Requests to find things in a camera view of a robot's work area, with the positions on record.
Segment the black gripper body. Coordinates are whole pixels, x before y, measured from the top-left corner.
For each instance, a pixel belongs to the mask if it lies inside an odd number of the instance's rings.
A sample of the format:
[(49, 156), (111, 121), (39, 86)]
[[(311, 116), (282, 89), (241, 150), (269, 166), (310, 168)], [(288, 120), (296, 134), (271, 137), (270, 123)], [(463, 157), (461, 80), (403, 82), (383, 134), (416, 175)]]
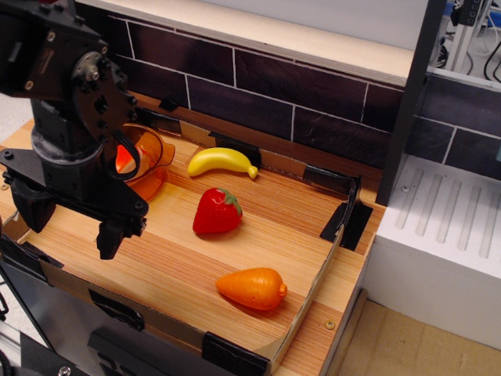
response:
[(56, 205), (100, 222), (146, 220), (146, 201), (125, 182), (110, 177), (97, 160), (80, 166), (51, 165), (33, 150), (5, 149), (1, 164), (6, 167), (5, 181), (10, 186), (25, 183), (48, 192)]

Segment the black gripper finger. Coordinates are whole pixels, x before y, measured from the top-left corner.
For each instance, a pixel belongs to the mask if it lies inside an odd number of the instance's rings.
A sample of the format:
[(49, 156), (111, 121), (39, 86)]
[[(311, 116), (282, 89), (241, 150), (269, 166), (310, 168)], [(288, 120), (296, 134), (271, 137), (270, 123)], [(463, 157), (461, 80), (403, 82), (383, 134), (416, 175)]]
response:
[(146, 220), (125, 222), (111, 219), (99, 224), (99, 234), (96, 238), (99, 256), (102, 260), (111, 260), (117, 254), (124, 238), (140, 237), (146, 228)]
[(17, 211), (27, 226), (40, 233), (56, 210), (53, 195), (32, 189), (25, 183), (13, 183), (11, 191)]

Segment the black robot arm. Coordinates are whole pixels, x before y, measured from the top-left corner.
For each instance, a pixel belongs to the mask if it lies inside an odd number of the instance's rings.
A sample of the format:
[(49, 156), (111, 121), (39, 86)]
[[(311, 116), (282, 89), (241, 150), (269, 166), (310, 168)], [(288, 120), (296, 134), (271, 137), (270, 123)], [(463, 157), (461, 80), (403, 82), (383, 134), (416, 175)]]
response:
[(148, 204), (130, 187), (139, 152), (124, 126), (135, 97), (108, 44), (57, 3), (1, 4), (1, 91), (28, 98), (31, 148), (1, 153), (18, 212), (35, 232), (57, 206), (99, 222), (97, 248), (112, 259), (146, 225)]

